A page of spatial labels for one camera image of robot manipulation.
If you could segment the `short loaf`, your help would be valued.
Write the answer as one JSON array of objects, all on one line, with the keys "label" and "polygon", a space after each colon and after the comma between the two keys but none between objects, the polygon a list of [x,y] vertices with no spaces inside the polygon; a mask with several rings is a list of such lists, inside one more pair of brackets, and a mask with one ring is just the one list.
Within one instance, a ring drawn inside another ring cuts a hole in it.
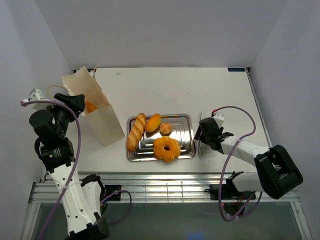
[{"label": "short loaf", "polygon": [[98,107],[95,104],[89,101],[85,102],[85,107],[88,113],[92,113],[98,109]]}]

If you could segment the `metal tongs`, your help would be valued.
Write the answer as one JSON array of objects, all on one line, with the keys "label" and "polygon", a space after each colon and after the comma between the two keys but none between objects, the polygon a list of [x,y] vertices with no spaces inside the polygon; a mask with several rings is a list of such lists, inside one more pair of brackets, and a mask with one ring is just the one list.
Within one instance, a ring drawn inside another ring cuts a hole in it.
[{"label": "metal tongs", "polygon": [[204,145],[203,143],[201,142],[200,139],[198,139],[198,158],[201,159],[203,157],[203,154],[204,154]]}]

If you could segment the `beige paper bag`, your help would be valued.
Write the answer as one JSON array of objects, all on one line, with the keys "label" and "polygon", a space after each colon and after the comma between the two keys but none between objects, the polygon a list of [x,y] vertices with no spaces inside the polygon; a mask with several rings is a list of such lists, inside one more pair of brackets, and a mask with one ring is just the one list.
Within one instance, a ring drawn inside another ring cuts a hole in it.
[{"label": "beige paper bag", "polygon": [[91,137],[93,143],[109,146],[125,137],[119,119],[96,80],[96,68],[88,69],[85,66],[75,73],[62,76],[62,86],[56,85],[74,97],[84,95],[84,111],[82,118],[94,132]]}]

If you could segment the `small round bun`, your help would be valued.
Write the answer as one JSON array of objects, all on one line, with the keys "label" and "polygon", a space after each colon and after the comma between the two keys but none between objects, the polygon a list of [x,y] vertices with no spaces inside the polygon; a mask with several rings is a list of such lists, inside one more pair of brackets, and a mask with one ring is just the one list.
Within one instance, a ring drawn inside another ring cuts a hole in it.
[{"label": "small round bun", "polygon": [[159,126],[160,133],[169,135],[172,132],[172,125],[169,122],[163,122]]}]

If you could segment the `ring shaped bread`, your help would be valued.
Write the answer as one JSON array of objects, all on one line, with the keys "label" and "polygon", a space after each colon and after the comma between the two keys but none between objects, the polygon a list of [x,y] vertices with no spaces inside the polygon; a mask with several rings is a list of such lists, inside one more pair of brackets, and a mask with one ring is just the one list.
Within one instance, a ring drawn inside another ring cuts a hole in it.
[{"label": "ring shaped bread", "polygon": [[176,139],[168,136],[157,138],[153,142],[153,156],[157,160],[162,160],[166,163],[178,159],[181,154],[180,144]]}]

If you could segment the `orange oval bun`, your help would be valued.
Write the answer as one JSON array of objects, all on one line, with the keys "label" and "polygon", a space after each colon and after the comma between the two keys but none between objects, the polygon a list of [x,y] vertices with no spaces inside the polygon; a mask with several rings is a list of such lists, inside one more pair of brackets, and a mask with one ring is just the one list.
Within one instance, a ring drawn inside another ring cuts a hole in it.
[{"label": "orange oval bun", "polygon": [[161,124],[162,117],[159,113],[154,114],[146,123],[145,131],[148,133],[154,132]]}]

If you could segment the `twisted loaf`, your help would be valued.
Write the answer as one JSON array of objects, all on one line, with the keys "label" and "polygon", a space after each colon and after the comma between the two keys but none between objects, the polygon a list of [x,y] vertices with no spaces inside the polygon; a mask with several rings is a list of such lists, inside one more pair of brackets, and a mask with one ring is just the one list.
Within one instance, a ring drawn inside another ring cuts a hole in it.
[{"label": "twisted loaf", "polygon": [[141,140],[147,124],[146,115],[139,113],[135,119],[134,125],[129,132],[126,140],[126,148],[129,152],[134,152],[139,141]]}]

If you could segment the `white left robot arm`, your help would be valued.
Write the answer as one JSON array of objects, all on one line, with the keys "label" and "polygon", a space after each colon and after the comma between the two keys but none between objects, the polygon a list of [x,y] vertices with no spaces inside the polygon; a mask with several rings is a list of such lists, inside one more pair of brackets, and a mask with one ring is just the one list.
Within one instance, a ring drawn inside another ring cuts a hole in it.
[{"label": "white left robot arm", "polygon": [[66,239],[104,240],[110,236],[100,209],[106,187],[97,174],[79,178],[80,151],[74,150],[66,136],[69,123],[78,123],[85,110],[85,96],[57,93],[54,98],[56,102],[50,101],[45,109],[37,110],[29,118],[38,136],[35,152],[58,189],[57,202],[62,204],[67,221]]}]

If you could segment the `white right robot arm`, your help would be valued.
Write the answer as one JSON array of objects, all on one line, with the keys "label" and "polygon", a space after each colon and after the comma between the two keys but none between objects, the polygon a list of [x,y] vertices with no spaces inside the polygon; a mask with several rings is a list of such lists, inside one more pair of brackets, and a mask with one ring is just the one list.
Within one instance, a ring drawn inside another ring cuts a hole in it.
[{"label": "white right robot arm", "polygon": [[301,172],[283,146],[267,147],[240,140],[224,131],[223,122],[217,117],[200,120],[195,140],[254,166],[256,172],[233,172],[217,189],[222,199],[237,199],[244,192],[264,192],[278,200],[303,183]]}]

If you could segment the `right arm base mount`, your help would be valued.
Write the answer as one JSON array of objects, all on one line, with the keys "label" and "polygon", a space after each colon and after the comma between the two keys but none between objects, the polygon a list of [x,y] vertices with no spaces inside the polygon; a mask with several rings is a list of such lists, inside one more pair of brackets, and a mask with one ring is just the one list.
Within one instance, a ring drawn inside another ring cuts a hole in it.
[{"label": "right arm base mount", "polygon": [[[211,200],[218,200],[219,185],[210,184],[204,192],[209,193]],[[251,194],[252,192],[250,191],[237,191],[225,183],[221,188],[221,200],[230,200],[231,202],[222,203],[222,207],[227,214],[235,215]]]}]

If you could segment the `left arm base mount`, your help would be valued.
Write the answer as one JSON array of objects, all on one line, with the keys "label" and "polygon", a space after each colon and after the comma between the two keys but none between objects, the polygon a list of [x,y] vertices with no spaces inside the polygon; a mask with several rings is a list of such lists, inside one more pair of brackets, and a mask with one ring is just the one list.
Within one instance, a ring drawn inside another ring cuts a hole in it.
[{"label": "left arm base mount", "polygon": [[107,198],[102,203],[100,203],[101,208],[107,208],[108,201],[119,201],[121,199],[120,190],[122,190],[122,185],[120,184],[114,184],[114,185],[97,184],[97,189],[98,189],[100,201]]}]

